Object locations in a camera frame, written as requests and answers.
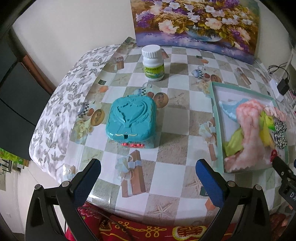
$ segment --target green bottle label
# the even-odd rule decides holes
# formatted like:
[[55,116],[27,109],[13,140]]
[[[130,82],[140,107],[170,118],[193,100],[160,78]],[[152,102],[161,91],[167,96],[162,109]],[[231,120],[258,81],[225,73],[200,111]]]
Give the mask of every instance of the green bottle label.
[[145,75],[150,79],[157,79],[165,74],[165,65],[162,64],[158,67],[149,68],[144,66]]

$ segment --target teal box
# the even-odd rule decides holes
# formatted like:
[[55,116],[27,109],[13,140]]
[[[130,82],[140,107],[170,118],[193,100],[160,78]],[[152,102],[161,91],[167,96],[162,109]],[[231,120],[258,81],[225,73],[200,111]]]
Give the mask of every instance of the teal box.
[[107,136],[132,148],[154,148],[156,104],[148,96],[130,95],[116,99],[106,124]]

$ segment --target metal screw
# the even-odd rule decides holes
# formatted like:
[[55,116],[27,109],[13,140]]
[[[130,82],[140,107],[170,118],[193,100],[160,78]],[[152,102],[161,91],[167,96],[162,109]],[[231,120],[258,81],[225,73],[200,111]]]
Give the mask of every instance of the metal screw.
[[64,181],[62,182],[62,187],[67,187],[69,186],[70,182],[69,181]]
[[227,185],[233,188],[233,187],[235,187],[235,182],[233,182],[233,181],[229,181],[229,182],[227,183]]
[[41,186],[40,184],[36,184],[36,186],[35,186],[35,190],[37,191],[37,190],[39,190],[41,187],[42,187],[42,186]]
[[256,188],[258,191],[262,190],[262,187],[261,187],[260,185],[255,185],[255,188]]

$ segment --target tray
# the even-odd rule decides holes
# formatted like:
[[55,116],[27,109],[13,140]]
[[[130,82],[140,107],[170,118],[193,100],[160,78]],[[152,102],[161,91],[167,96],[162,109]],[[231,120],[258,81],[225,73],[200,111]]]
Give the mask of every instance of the tray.
[[[210,87],[210,97],[212,99],[213,113],[216,123],[216,134],[217,134],[217,160],[213,168],[219,173],[224,173],[224,158],[226,157],[225,153],[222,149],[222,143],[225,141],[229,141],[232,134],[240,127],[240,125],[234,121],[232,121],[220,108],[218,102],[221,101],[230,101],[236,100],[240,101],[242,98],[246,99],[256,99],[260,103],[269,106],[275,106],[278,108],[276,101],[270,97],[263,94],[260,94],[256,91],[238,87],[235,85],[228,85],[218,82],[212,82]],[[288,146],[286,146],[283,150],[276,149],[278,155],[288,164],[289,162],[289,152]],[[272,165],[270,163],[270,154],[271,148],[266,148],[266,154],[264,156],[264,161],[262,163],[258,163],[251,168],[246,168],[244,170],[239,170],[236,172],[247,172],[253,170],[262,170],[271,168]]]

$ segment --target blue gripper pad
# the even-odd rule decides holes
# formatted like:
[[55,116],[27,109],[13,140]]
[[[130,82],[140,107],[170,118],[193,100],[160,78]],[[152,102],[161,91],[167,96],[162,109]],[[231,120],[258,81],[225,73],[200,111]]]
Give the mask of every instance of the blue gripper pad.
[[85,203],[100,173],[101,162],[93,158],[84,170],[73,178],[70,191],[73,193],[75,208],[81,207]]
[[205,159],[199,159],[196,162],[195,172],[212,203],[216,207],[222,208],[225,201],[225,192],[227,191],[226,181],[219,173],[214,172]]

